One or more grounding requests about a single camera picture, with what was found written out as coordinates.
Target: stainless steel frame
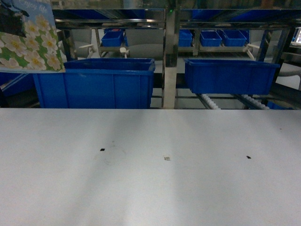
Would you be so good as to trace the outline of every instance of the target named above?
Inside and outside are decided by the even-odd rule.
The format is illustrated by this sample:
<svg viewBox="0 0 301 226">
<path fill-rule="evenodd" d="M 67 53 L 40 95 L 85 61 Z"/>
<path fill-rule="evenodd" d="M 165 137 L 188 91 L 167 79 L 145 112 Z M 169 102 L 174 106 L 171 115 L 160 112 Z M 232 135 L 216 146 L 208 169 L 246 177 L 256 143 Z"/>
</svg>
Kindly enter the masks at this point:
<svg viewBox="0 0 301 226">
<path fill-rule="evenodd" d="M 164 9 L 174 0 L 51 0 L 53 9 Z M 182 0 L 185 9 L 301 9 L 298 0 Z"/>
<path fill-rule="evenodd" d="M 56 26 L 62 30 L 82 28 L 156 28 L 165 29 L 164 36 L 164 62 L 162 107 L 174 108 L 177 56 L 178 52 L 192 52 L 197 56 L 201 51 L 234 51 L 240 52 L 242 48 L 204 48 L 199 43 L 201 29 L 256 29 L 265 30 L 257 60 L 263 61 L 269 41 L 274 30 L 282 30 L 282 34 L 273 57 L 273 63 L 280 63 L 282 52 L 285 51 L 292 38 L 295 27 L 301 26 L 301 19 L 290 16 L 288 13 L 283 18 L 272 18 L 269 21 L 255 19 L 253 21 L 235 21 L 232 18 L 251 9 L 301 9 L 298 0 L 279 1 L 262 0 L 261 4 L 254 0 L 51 0 L 53 9 L 94 9 L 109 16 L 110 19 L 68 19 L 57 18 Z M 183 9 L 220 9 L 220 12 L 210 20 L 192 19 L 192 12 Z M 120 9 L 145 9 L 146 19 L 125 18 Z M 179 29 L 194 29 L 195 39 L 193 47 L 179 48 Z M 102 49 L 98 30 L 96 32 L 99 54 Z M 72 37 L 64 45 L 72 48 Z M 70 58 L 76 58 L 76 53 L 70 51 Z"/>
</svg>

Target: metal pole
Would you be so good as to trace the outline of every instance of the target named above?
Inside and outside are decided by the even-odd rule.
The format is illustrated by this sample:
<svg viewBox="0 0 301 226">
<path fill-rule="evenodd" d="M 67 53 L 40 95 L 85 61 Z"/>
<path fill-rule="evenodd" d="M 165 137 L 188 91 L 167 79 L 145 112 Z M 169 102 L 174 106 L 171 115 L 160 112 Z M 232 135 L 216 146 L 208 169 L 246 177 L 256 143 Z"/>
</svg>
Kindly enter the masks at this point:
<svg viewBox="0 0 301 226">
<path fill-rule="evenodd" d="M 164 79 L 162 106 L 165 109 L 174 109 L 179 48 L 180 4 L 181 0 L 171 0 L 165 9 L 162 72 Z"/>
<path fill-rule="evenodd" d="M 74 45 L 74 39 L 71 31 L 64 31 L 64 39 L 63 39 L 63 46 L 65 49 L 65 55 L 67 61 L 77 60 L 76 49 Z"/>
<path fill-rule="evenodd" d="M 98 29 L 95 29 L 95 34 L 96 34 L 96 41 L 97 41 L 97 49 L 98 49 L 98 55 L 99 57 L 102 57 L 102 52 L 100 50 L 100 39 L 99 39 L 99 32 Z"/>
<path fill-rule="evenodd" d="M 200 35 L 201 35 L 201 30 L 200 29 L 195 29 L 194 30 L 194 41 L 193 41 L 193 56 L 198 55 Z"/>
<path fill-rule="evenodd" d="M 295 33 L 295 28 L 293 27 L 290 29 L 283 30 L 281 32 L 281 36 L 272 60 L 272 63 L 279 64 L 280 68 L 276 69 L 273 82 L 276 82 L 281 66 L 284 62 L 284 60 L 281 59 L 282 52 L 287 51 L 289 49 L 294 33 Z"/>
<path fill-rule="evenodd" d="M 269 42 L 271 41 L 272 34 L 273 31 L 264 31 L 256 61 L 264 61 L 265 55 L 267 54 L 269 48 Z"/>
</svg>

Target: metal shelf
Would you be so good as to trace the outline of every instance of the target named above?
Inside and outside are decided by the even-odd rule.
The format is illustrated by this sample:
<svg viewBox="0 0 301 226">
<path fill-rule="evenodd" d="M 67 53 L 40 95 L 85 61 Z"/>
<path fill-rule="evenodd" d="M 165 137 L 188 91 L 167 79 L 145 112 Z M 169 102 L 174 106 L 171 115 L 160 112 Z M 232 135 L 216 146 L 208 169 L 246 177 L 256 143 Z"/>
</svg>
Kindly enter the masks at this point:
<svg viewBox="0 0 301 226">
<path fill-rule="evenodd" d="M 205 0 L 52 0 L 56 26 L 62 30 L 87 28 L 150 28 L 165 29 L 163 65 L 163 108 L 174 108 L 176 66 L 178 52 L 242 52 L 243 47 L 202 47 L 200 30 L 205 29 L 256 29 L 264 30 L 258 59 L 263 61 L 274 30 L 282 34 L 273 57 L 273 63 L 282 64 L 296 27 L 301 26 L 301 5 L 291 1 L 220 1 Z M 180 29 L 194 29 L 193 47 L 178 47 Z M 100 47 L 102 51 L 116 48 Z"/>
<path fill-rule="evenodd" d="M 53 9 L 164 9 L 169 0 L 51 0 Z M 183 9 L 301 9 L 298 0 L 275 0 L 275 1 L 254 1 L 254 0 L 182 0 L 180 7 Z"/>
</svg>

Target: blue plastic bin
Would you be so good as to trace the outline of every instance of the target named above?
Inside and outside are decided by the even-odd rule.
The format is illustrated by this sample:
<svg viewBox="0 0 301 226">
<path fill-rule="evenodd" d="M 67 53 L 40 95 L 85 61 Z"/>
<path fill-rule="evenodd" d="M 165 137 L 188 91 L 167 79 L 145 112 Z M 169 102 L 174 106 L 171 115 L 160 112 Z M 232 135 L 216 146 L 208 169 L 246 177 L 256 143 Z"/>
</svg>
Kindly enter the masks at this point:
<svg viewBox="0 0 301 226">
<path fill-rule="evenodd" d="M 88 59 L 68 62 L 65 68 L 65 73 L 34 74 L 42 108 L 150 107 L 152 59 Z"/>
<path fill-rule="evenodd" d="M 246 42 L 250 43 L 250 30 L 240 30 L 240 32 L 244 35 L 246 38 Z"/>
<path fill-rule="evenodd" d="M 293 110 L 291 107 L 282 107 L 282 106 L 279 106 L 271 101 L 268 102 L 267 106 L 270 108 L 270 109 L 273 109 L 273 110 Z"/>
<path fill-rule="evenodd" d="M 124 42 L 125 42 L 125 45 L 128 46 L 127 36 L 124 37 Z"/>
<path fill-rule="evenodd" d="M 202 46 L 220 46 L 222 38 L 216 31 L 201 31 L 200 41 Z"/>
<path fill-rule="evenodd" d="M 185 60 L 185 81 L 193 93 L 269 93 L 279 65 L 246 60 Z"/>
<path fill-rule="evenodd" d="M 5 83 L 2 91 L 6 97 L 34 88 L 33 76 L 27 73 L 0 73 L 0 85 Z"/>
<path fill-rule="evenodd" d="M 219 35 L 222 38 L 225 46 L 244 46 L 246 42 L 245 36 L 238 30 L 219 30 Z"/>
<path fill-rule="evenodd" d="M 103 46 L 105 47 L 121 46 L 122 41 L 123 41 L 123 31 L 107 32 L 102 38 Z"/>
<path fill-rule="evenodd" d="M 180 30 L 179 47 L 189 47 L 192 42 L 192 34 L 189 30 Z"/>
<path fill-rule="evenodd" d="M 220 9 L 193 9 L 192 10 L 192 19 L 208 21 L 212 17 L 221 13 Z"/>
</svg>

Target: metal shelving rack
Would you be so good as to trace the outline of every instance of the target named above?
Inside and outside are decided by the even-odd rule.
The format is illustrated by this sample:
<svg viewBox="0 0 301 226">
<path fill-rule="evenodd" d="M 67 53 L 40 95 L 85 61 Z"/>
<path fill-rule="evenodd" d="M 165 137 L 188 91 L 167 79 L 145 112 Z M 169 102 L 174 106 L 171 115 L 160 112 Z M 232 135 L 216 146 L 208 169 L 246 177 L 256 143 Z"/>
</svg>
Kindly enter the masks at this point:
<svg viewBox="0 0 301 226">
<path fill-rule="evenodd" d="M 298 0 L 51 0 L 56 26 L 61 30 L 69 29 L 101 29 L 101 28 L 150 28 L 164 29 L 164 60 L 162 74 L 157 75 L 157 85 L 162 88 L 162 107 L 173 109 L 175 101 L 178 52 L 215 51 L 200 46 L 201 29 L 254 29 L 264 30 L 264 34 L 256 60 L 263 61 L 269 46 L 273 31 L 281 30 L 273 63 L 282 64 L 283 52 L 288 52 L 295 29 L 301 26 L 301 4 Z M 108 19 L 83 19 L 72 14 L 73 10 L 93 10 Z M 145 19 L 131 19 L 124 15 L 125 9 L 142 9 Z M 201 9 L 204 12 L 218 12 L 207 19 L 193 19 L 192 10 Z M 238 19 L 242 15 L 252 14 L 252 19 Z M 180 29 L 194 29 L 195 41 L 193 47 L 178 47 Z M 66 46 L 72 49 L 72 41 Z M 294 106 L 301 106 L 300 93 L 278 84 L 271 88 L 271 98 L 277 96 Z"/>
</svg>

